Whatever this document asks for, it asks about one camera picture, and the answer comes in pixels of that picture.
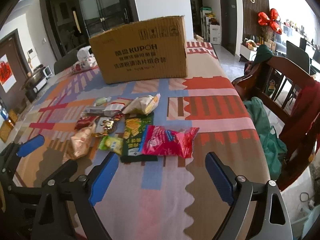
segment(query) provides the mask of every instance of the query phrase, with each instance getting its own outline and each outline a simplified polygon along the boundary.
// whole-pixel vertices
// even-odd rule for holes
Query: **red chinese decoration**
[[[278,14],[277,10],[272,8],[270,10],[270,18],[264,12],[259,12],[258,13],[258,23],[261,26],[269,25],[273,31],[275,31],[276,33],[281,35],[282,34],[282,29],[279,26],[279,24],[275,22],[278,17],[279,17],[279,14]]]
[[[9,66],[9,63],[1,61],[0,62],[0,81],[1,81],[1,84],[6,82],[10,76],[11,76],[11,68]]]

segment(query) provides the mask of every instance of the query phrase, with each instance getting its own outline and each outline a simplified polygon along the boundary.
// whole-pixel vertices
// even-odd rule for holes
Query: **metal bolt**
[[[80,175],[79,177],[78,177],[78,180],[79,181],[85,181],[87,179],[87,176],[86,175]]]
[[[275,185],[277,185],[273,180],[269,180],[269,185],[274,187]]]
[[[240,176],[238,176],[237,178],[238,178],[239,181],[245,182],[245,176],[241,176],[241,175],[240,175]]]
[[[54,179],[50,179],[50,180],[48,181],[48,185],[49,185],[49,186],[53,186],[54,184],[55,184]]]

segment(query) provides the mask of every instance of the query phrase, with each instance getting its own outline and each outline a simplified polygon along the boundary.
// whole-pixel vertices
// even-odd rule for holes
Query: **tablecloth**
[[[27,114],[16,141],[37,134],[42,147],[23,158],[16,177],[22,186],[39,187],[66,161],[65,151],[82,110],[99,97],[136,98],[161,94],[154,125],[199,127],[193,158],[159,157],[157,162],[119,163],[101,201],[95,204],[114,240],[212,239],[229,206],[222,202],[204,166],[214,151],[237,175],[254,182],[269,179],[268,167],[249,115],[221,69],[210,43],[187,42],[187,78],[154,79],[106,85],[98,67],[58,81]],[[121,136],[124,123],[116,133]],[[105,158],[93,139],[89,154],[78,160],[75,179]],[[76,232],[85,236],[74,206],[68,204]],[[244,239],[254,204],[239,239]]]

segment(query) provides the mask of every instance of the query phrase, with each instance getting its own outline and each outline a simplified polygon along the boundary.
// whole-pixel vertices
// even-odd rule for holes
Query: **gray chair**
[[[67,55],[63,56],[61,59],[59,59],[54,65],[54,74],[58,74],[62,71],[64,71],[66,68],[71,67],[74,63],[78,61],[77,58],[78,50],[75,49],[72,52],[68,53]]]
[[[305,72],[310,74],[310,58],[309,55],[301,48],[297,47],[290,41],[287,41],[287,59],[291,60],[293,63],[298,65],[300,68],[302,68]],[[274,100],[278,98],[280,95],[285,83],[289,81],[289,83],[292,85],[293,82],[289,78],[285,78],[281,88],[279,89],[276,97]],[[289,100],[291,99],[291,102],[293,98],[296,96],[296,91],[299,92],[300,88],[296,85],[294,87],[294,90],[292,91],[292,94],[290,95]]]

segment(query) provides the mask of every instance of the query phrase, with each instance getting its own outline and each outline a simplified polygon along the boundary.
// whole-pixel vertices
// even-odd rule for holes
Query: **glass door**
[[[131,22],[127,0],[79,0],[89,37]]]

